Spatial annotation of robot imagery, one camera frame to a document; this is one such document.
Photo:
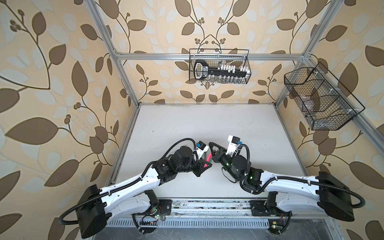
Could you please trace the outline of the pink highlighter marker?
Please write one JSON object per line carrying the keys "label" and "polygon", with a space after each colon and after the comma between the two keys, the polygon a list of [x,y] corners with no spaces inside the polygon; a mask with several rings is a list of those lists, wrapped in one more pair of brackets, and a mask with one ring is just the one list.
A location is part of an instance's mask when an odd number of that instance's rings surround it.
{"label": "pink highlighter marker", "polygon": [[209,169],[212,166],[211,159],[212,159],[212,154],[209,153],[209,155],[206,158],[206,163],[204,164],[204,169]]}

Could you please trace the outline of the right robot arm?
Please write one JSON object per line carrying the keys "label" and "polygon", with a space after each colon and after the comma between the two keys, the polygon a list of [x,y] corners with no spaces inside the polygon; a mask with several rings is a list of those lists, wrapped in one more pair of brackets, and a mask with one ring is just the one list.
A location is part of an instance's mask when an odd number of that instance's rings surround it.
{"label": "right robot arm", "polygon": [[344,222],[355,220],[354,210],[365,206],[365,199],[327,172],[316,176],[296,177],[256,169],[252,167],[250,149],[245,144],[230,143],[226,149],[210,142],[212,160],[229,173],[234,184],[251,194],[268,193],[262,208],[267,214],[295,212],[325,213]]}

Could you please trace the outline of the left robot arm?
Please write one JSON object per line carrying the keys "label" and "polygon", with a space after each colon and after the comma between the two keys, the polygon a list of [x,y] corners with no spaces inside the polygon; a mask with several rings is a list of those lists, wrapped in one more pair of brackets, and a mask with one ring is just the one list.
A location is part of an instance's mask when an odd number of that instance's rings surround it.
{"label": "left robot arm", "polygon": [[144,171],[128,180],[99,189],[92,185],[83,193],[78,204],[58,218],[61,225],[78,225],[81,237],[87,239],[103,230],[111,221],[135,214],[156,215],[159,200],[154,189],[176,178],[178,173],[193,173],[196,177],[212,164],[202,157],[209,147],[203,142],[193,143],[193,148],[181,146],[157,161],[147,164]]}

